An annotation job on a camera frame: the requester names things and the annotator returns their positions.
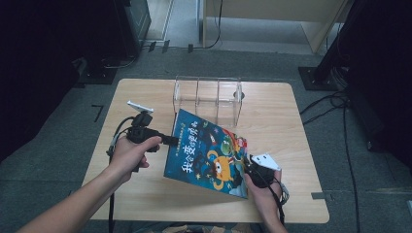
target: black cable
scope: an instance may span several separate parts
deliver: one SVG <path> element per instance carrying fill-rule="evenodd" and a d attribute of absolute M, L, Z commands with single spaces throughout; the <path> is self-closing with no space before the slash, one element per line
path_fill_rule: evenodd
<path fill-rule="evenodd" d="M 312 104 L 310 104 L 308 107 L 306 107 L 301 113 L 303 114 L 308 109 L 312 108 L 313 106 L 317 105 L 318 103 L 320 103 L 321 101 L 323 101 L 325 99 L 329 99 L 330 104 L 333 107 L 331 109 L 327 110 L 325 113 L 320 114 L 318 116 L 314 116 L 311 119 L 303 122 L 303 124 L 312 122 L 316 118 L 324 116 L 325 114 L 327 114 L 327 113 L 329 113 L 333 110 L 336 110 L 336 109 L 339 109 L 339 108 L 343 109 L 343 134 L 344 134 L 344 142 L 345 142 L 345 153 L 346 153 L 346 158 L 347 158 L 348 164 L 349 164 L 349 170 L 350 170 L 350 173 L 351 173 L 352 184 L 353 184 L 353 187 L 354 187 L 355 215 L 356 215 L 356 222 L 357 222 L 357 232 L 361 232 L 358 187 L 357 187 L 357 182 L 356 182 L 355 175 L 354 175 L 354 169 L 352 167 L 351 155 L 349 153 L 348 130 L 347 130 L 347 125 L 346 125 L 346 110 L 349 106 L 349 100 L 346 99 L 346 96 L 344 96 L 344 95 L 340 96 L 340 94 L 342 94 L 342 93 L 343 93 L 342 91 L 338 91 L 338 92 L 333 93 L 332 95 L 328 95 L 328 96 L 325 96 L 325 97 L 323 97 L 323 98 L 321 98 L 317 101 L 314 101 Z M 336 104 L 336 103 L 333 102 L 334 99 L 339 99 L 342 102 L 340 104 Z"/>
<path fill-rule="evenodd" d="M 194 48 L 194 49 L 210 49 L 212 48 L 220 39 L 221 39 L 221 19 L 222 19 L 222 7 L 223 7 L 223 0 L 221 0 L 221 8 L 219 10 L 219 20 L 218 20 L 218 38 L 216 39 L 215 43 L 212 46 L 208 46 L 206 48 Z"/>
<path fill-rule="evenodd" d="M 130 66 L 130 65 L 136 60 L 136 58 L 137 58 L 137 56 L 133 56 L 132 59 L 131 59 L 131 61 L 130 61 L 129 63 L 125 64 L 125 65 L 120 65 L 120 66 L 107 66 L 107 65 L 105 65 L 104 68 L 106 68 L 106 69 L 120 69 L 120 68 L 125 68 L 125 67 L 127 67 L 127 66 Z"/>
<path fill-rule="evenodd" d="M 344 139 L 345 139 L 346 157 L 348 159 L 349 170 L 351 172 L 352 184 L 354 186 L 355 214 L 356 214 L 356 219 L 357 219 L 357 232 L 361 232 L 359 200 L 358 200 L 358 187 L 357 187 L 357 181 L 355 180 L 354 169 L 352 167 L 351 155 L 349 154 L 349 146 L 348 146 L 348 130 L 347 130 L 347 127 L 346 127 L 346 107 L 343 108 L 343 135 L 344 135 Z"/>
<path fill-rule="evenodd" d="M 275 202 L 276 202 L 276 205 L 278 206 L 278 209 L 279 209 L 279 219 L 280 219 L 280 221 L 281 221 L 281 223 L 283 224 L 283 225 L 285 225 L 285 213 L 284 213 L 284 211 L 283 211 L 283 204 L 285 204 L 286 203 L 286 201 L 289 199 L 289 196 L 287 196 L 287 197 L 285 197 L 283 194 L 284 194 L 284 190 L 283 190 L 283 188 L 282 188 L 282 185 L 281 185 L 281 183 L 276 179 L 276 178 L 274 178 L 274 180 L 275 180 L 275 182 L 280 186 L 280 188 L 281 188 L 281 193 L 282 193 L 282 202 L 281 202 L 281 200 L 279 199 L 279 197 L 278 197 L 278 195 L 275 193 L 275 191 L 272 189 L 272 187 L 270 186 L 270 184 L 269 183 L 267 183 L 267 181 L 264 179 L 264 177 L 261 175 L 261 173 L 257 170 L 257 169 L 254 169 L 254 172 L 256 172 L 257 173 L 257 175 L 261 178 L 261 180 L 263 181 L 263 183 L 266 185 L 266 187 L 268 187 L 269 188 L 269 190 L 270 190 L 270 192 L 272 193 L 272 196 L 273 196 L 273 198 L 275 199 Z"/>
<path fill-rule="evenodd" d="M 112 162 L 112 157 L 113 157 L 113 153 L 115 152 L 115 146 L 116 143 L 118 142 L 119 136 L 120 134 L 124 133 L 126 129 L 122 130 L 121 132 L 120 129 L 121 127 L 130 119 L 134 119 L 134 116 L 130 116 L 124 120 L 121 121 L 121 123 L 119 124 L 118 128 L 116 129 L 115 135 L 113 136 L 113 141 L 111 143 L 111 145 L 109 146 L 109 149 L 107 150 L 107 154 L 109 155 L 109 164 Z M 112 195 L 110 195 L 110 203 L 109 203 L 109 219 L 108 219 L 108 223 L 109 223 L 109 233 L 113 233 L 114 229 L 115 229 L 115 221 L 113 220 L 113 213 L 115 210 L 115 192 L 112 193 Z"/>
<path fill-rule="evenodd" d="M 216 23 L 216 17 L 215 17 L 215 24 L 217 24 L 217 28 L 218 28 L 218 38 L 216 39 L 215 43 L 211 46 L 208 47 L 194 47 L 194 50 L 208 50 L 211 49 L 212 47 L 214 47 L 216 45 L 216 43 L 221 39 L 221 21 L 222 21 L 222 8 L 223 8 L 223 0 L 221 0 L 221 6 L 220 6 L 220 10 L 219 10 L 219 19 L 218 19 L 218 23 Z M 145 48 L 150 48 L 151 46 L 143 46 L 141 48 L 141 50 L 145 49 Z M 168 47 L 169 49 L 187 49 L 185 47 Z"/>

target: table top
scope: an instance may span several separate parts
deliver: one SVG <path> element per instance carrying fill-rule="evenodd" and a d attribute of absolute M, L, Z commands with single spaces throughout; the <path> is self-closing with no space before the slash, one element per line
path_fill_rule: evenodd
<path fill-rule="evenodd" d="M 84 183 L 108 165 L 108 149 L 116 128 L 138 113 L 126 102 L 154 108 L 149 127 L 170 135 L 174 121 L 174 80 L 125 79 L 119 82 Z M 248 153 L 268 152 L 282 167 L 282 182 L 290 192 L 284 206 L 286 222 L 325 223 L 326 201 L 312 198 L 322 192 L 312 154 L 293 96 L 287 83 L 243 82 L 245 94 L 236 127 L 226 129 L 248 140 Z M 146 153 L 151 164 L 134 173 L 116 191 L 114 219 L 203 222 L 261 222 L 253 198 L 243 199 L 163 177 L 168 146 Z M 107 219 L 107 201 L 92 219 Z"/>

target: white tag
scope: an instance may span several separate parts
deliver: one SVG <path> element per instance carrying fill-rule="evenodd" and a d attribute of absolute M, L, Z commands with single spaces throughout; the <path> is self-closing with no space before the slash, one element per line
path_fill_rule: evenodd
<path fill-rule="evenodd" d="M 127 104 L 128 104 L 130 107 L 132 107 L 133 109 L 137 110 L 139 113 L 147 112 L 148 115 L 150 115 L 150 114 L 152 114 L 152 113 L 155 111 L 154 109 L 149 109 L 149 108 L 146 108 L 146 107 L 144 107 L 144 106 L 135 104 L 135 103 L 131 102 L 130 100 L 127 101 Z"/>
<path fill-rule="evenodd" d="M 272 170 L 277 170 L 281 171 L 281 167 L 275 162 L 275 160 L 270 156 L 270 154 L 265 153 L 262 155 L 254 155 L 252 157 L 252 160 L 257 163 L 259 166 L 272 169 Z"/>

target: colorful book cover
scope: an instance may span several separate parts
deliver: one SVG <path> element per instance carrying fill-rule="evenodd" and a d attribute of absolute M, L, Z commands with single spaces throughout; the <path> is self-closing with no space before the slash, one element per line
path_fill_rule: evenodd
<path fill-rule="evenodd" d="M 181 109 L 173 129 L 164 177 L 247 198 L 246 139 Z"/>

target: handheld controller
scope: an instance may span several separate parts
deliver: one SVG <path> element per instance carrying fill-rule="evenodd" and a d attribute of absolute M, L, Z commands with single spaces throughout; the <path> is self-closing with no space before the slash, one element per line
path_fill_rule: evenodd
<path fill-rule="evenodd" d="M 153 117 L 150 116 L 150 114 L 154 111 L 153 109 L 148 109 L 145 108 L 141 105 L 137 105 L 132 103 L 131 101 L 128 101 L 127 104 L 132 107 L 133 109 L 137 110 L 140 112 L 139 115 L 136 117 L 129 117 L 125 119 L 118 127 L 118 130 L 115 134 L 115 137 L 113 138 L 113 141 L 109 147 L 109 150 L 107 151 L 108 155 L 112 157 L 114 151 L 115 151 L 115 146 L 116 142 L 119 138 L 119 130 L 120 127 L 124 124 L 124 122 L 128 119 L 133 119 L 131 122 L 131 126 L 128 127 L 126 130 L 126 138 L 135 143 L 135 144 L 141 144 L 145 142 L 147 139 L 152 138 L 154 136 L 159 136 L 161 138 L 161 142 L 164 145 L 168 146 L 177 146 L 179 143 L 179 138 L 172 137 L 172 136 L 166 136 L 162 133 L 159 133 L 157 130 L 153 130 L 151 128 L 148 128 L 149 124 L 151 123 Z M 156 152 L 157 147 L 153 147 L 147 150 L 147 152 Z M 140 163 L 133 169 L 133 172 L 139 172 L 139 167 Z"/>
<path fill-rule="evenodd" d="M 257 187 L 265 188 L 273 183 L 275 179 L 274 170 L 280 171 L 281 168 L 269 154 L 250 155 L 245 163 L 245 172 L 249 174 L 252 181 Z"/>

